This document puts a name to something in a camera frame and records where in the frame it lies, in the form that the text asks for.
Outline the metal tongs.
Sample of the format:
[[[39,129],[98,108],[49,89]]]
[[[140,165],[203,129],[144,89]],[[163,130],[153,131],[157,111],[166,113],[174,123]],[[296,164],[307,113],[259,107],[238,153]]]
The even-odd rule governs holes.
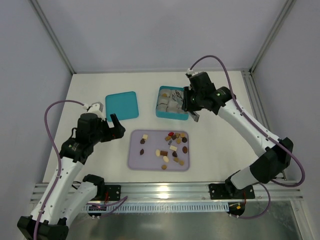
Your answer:
[[[189,115],[196,123],[200,119],[200,115],[194,110],[187,110],[187,99],[184,97],[182,90],[174,90],[172,99],[177,102],[178,113],[180,115]]]

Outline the brown square chocolate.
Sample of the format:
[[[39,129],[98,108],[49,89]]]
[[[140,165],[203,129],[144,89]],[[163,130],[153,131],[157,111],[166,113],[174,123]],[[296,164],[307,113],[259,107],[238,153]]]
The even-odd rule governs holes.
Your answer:
[[[167,156],[167,155],[168,155],[168,152],[167,152],[167,151],[164,151],[164,150],[161,150],[161,151],[160,151],[160,154],[161,154],[162,156]]]

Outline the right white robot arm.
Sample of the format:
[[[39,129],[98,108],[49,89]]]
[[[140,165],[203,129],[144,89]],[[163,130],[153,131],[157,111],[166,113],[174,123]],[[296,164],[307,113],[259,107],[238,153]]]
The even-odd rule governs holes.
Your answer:
[[[206,109],[229,123],[251,146],[257,160],[233,173],[225,180],[224,188],[233,199],[243,196],[246,187],[267,184],[291,163],[293,142],[280,139],[249,115],[231,90],[216,88],[206,72],[188,73],[190,85],[183,89],[182,109],[198,119],[198,111]]]

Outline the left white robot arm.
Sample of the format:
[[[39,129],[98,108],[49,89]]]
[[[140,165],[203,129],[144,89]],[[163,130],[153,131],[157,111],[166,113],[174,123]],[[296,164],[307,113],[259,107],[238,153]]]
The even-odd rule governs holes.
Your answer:
[[[95,113],[83,113],[77,121],[75,136],[66,140],[58,154],[58,164],[44,194],[29,216],[22,216],[17,227],[27,240],[65,240],[70,226],[92,199],[104,196],[103,177],[88,174],[76,192],[68,197],[72,184],[98,143],[121,139],[126,129],[116,114],[113,127]]]

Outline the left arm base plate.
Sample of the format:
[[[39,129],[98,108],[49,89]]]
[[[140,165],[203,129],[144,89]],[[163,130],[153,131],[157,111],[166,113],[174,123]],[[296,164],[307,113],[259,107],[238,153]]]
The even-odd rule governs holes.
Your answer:
[[[122,186],[119,184],[105,184],[103,200],[105,202],[119,201],[121,199]]]

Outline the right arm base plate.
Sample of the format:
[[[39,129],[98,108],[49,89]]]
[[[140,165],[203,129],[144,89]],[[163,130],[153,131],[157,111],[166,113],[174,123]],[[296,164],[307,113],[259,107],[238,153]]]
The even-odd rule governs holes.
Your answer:
[[[211,183],[208,185],[208,190],[211,200],[230,199],[230,195],[224,183]]]

